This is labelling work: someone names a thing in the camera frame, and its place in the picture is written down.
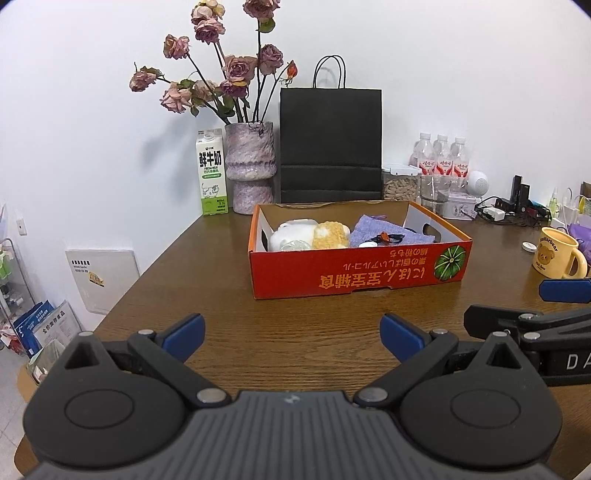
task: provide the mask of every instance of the purple ceramic vase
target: purple ceramic vase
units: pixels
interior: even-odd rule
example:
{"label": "purple ceramic vase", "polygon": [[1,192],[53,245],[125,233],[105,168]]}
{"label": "purple ceramic vase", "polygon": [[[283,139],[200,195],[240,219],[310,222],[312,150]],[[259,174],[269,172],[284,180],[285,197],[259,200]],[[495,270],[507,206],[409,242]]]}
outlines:
{"label": "purple ceramic vase", "polygon": [[226,176],[234,180],[233,209],[251,215],[257,204],[272,203],[268,180],[277,173],[273,122],[226,126]]}

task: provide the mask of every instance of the purple cloth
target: purple cloth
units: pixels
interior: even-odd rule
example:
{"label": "purple cloth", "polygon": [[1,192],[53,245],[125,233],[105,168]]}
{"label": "purple cloth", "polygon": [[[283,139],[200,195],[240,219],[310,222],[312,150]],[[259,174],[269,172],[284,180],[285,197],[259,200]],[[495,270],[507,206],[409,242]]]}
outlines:
{"label": "purple cloth", "polygon": [[579,250],[583,253],[587,262],[591,263],[591,229],[583,225],[569,225],[569,234],[579,242]]}
{"label": "purple cloth", "polygon": [[395,233],[404,235],[404,240],[398,245],[427,245],[432,244],[435,241],[435,237],[432,235],[413,233],[399,225],[394,225],[393,223],[384,220],[376,220],[375,218],[363,215],[351,232],[350,245],[352,248],[356,248],[362,243],[368,242],[370,239],[377,237],[382,232],[386,232],[388,235],[393,235]]}

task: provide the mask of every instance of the dried rose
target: dried rose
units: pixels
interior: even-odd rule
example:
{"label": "dried rose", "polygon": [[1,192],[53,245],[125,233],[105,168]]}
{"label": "dried rose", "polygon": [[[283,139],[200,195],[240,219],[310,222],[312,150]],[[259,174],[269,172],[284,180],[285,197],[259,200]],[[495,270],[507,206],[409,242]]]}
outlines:
{"label": "dried rose", "polygon": [[265,45],[261,49],[259,68],[263,75],[274,75],[283,65],[283,53],[275,45]]}
{"label": "dried rose", "polygon": [[201,20],[209,20],[212,17],[212,9],[205,5],[197,5],[191,12],[191,22],[195,25],[199,25]]}
{"label": "dried rose", "polygon": [[189,55],[189,37],[173,37],[166,35],[164,40],[164,56],[168,59],[185,59]]}
{"label": "dried rose", "polygon": [[217,43],[220,35],[226,32],[224,26],[215,18],[202,20],[199,25],[195,25],[195,38],[204,41],[207,45]]}
{"label": "dried rose", "polygon": [[178,89],[176,83],[171,83],[164,96],[160,99],[160,105],[175,113],[183,113],[186,106],[191,107],[191,90]]}
{"label": "dried rose", "polygon": [[273,18],[273,11],[279,8],[280,0],[246,0],[244,11],[259,20]]}
{"label": "dried rose", "polygon": [[289,80],[293,80],[297,75],[297,66],[296,63],[292,60],[290,64],[287,66],[287,78]]}
{"label": "dried rose", "polygon": [[226,66],[223,68],[226,78],[237,87],[245,87],[255,77],[256,57],[235,57],[228,55]]}
{"label": "dried rose", "polygon": [[203,80],[196,81],[193,85],[193,98],[196,97],[204,102],[213,102],[212,90],[217,88],[217,84],[208,80],[207,85],[209,85],[209,88],[207,88]]}
{"label": "dried rose", "polygon": [[143,92],[149,85],[156,83],[156,74],[140,70],[135,72],[129,81],[132,92]]}
{"label": "dried rose", "polygon": [[220,89],[223,93],[233,98],[244,98],[248,95],[248,88],[246,86],[240,87],[233,85],[229,80],[224,80],[220,83]]}
{"label": "dried rose", "polygon": [[213,7],[213,14],[216,17],[222,18],[224,16],[224,14],[226,13],[226,9],[224,8],[224,6],[222,4],[217,4],[215,7]]}

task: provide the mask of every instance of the milk carton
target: milk carton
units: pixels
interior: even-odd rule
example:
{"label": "milk carton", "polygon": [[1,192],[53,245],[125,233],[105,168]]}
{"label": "milk carton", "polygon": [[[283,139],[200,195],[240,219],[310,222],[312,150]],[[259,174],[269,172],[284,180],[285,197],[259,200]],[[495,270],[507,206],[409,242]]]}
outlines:
{"label": "milk carton", "polygon": [[204,215],[228,212],[226,169],[223,157],[222,129],[197,133],[199,192]]}

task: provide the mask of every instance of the yellow mug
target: yellow mug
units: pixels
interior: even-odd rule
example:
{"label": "yellow mug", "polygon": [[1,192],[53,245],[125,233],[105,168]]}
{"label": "yellow mug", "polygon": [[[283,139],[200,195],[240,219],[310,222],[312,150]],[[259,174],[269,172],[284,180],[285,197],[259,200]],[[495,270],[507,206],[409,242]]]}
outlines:
{"label": "yellow mug", "polygon": [[[570,275],[575,259],[578,268],[574,275]],[[549,227],[542,228],[533,266],[548,278],[584,278],[589,269],[587,260],[579,251],[579,243],[570,235]]]}

